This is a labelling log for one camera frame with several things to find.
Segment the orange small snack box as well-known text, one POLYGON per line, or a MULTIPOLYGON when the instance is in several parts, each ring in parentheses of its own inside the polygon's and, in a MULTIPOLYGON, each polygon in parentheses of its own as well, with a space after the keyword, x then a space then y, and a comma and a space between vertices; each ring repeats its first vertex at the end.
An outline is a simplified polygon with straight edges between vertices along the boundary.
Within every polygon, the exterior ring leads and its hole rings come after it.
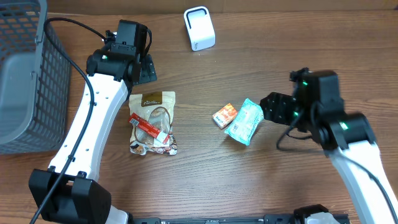
POLYGON ((213 114, 213 121, 220 129, 223 129, 232 122, 237 116, 238 112, 231 103, 228 103, 222 109, 213 114))

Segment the red snack stick packet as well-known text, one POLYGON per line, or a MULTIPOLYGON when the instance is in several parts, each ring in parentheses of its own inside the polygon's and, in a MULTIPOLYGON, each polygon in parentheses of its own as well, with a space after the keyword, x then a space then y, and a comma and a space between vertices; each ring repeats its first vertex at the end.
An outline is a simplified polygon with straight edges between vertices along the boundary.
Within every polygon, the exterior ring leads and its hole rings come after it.
POLYGON ((161 142, 162 144, 168 143, 169 135, 167 133, 161 131, 159 128, 156 128, 153 124, 150 124, 150 122, 144 118, 141 118, 137 114, 133 113, 129 118, 129 122, 148 135, 152 136, 158 142, 161 142))

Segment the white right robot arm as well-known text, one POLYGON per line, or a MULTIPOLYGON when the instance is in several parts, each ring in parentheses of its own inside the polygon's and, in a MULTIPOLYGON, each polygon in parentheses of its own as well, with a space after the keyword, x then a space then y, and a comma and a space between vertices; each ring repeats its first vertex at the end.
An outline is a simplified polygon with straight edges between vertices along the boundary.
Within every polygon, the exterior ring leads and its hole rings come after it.
POLYGON ((343 179, 362 223, 397 223, 397 198, 386 177, 381 152, 368 119, 345 112, 333 70, 290 73, 291 95, 272 92, 260 101, 264 118, 310 132, 343 179))

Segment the teal wet wipes pack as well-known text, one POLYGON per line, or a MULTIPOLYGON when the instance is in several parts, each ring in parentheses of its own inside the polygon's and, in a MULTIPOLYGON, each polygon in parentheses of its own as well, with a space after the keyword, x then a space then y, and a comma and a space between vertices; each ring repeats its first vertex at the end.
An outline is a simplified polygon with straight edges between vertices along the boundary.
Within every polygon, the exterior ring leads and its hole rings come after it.
POLYGON ((224 133, 248 146, 257 126, 263 119, 264 114, 261 107, 246 98, 237 116, 224 133))

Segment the beige brown snack pouch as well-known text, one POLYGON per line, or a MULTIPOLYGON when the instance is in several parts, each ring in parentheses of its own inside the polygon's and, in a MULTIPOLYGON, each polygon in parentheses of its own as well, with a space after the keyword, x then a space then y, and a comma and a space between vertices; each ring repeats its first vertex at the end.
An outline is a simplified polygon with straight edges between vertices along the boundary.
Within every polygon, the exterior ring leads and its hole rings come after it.
POLYGON ((174 156, 177 142, 173 136, 174 106, 173 91, 157 91, 129 97, 129 122, 132 124, 130 151, 146 155, 156 152, 174 156))

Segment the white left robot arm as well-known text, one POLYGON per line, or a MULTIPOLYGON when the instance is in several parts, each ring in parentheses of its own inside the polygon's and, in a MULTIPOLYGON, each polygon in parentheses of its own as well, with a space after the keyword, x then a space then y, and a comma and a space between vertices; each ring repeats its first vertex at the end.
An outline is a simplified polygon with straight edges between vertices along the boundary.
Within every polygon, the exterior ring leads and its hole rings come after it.
POLYGON ((134 223, 98 183, 109 132, 134 85, 157 79, 150 54, 112 44, 87 59, 86 85, 69 132, 47 170, 35 169, 29 188, 38 217, 55 223, 134 223))

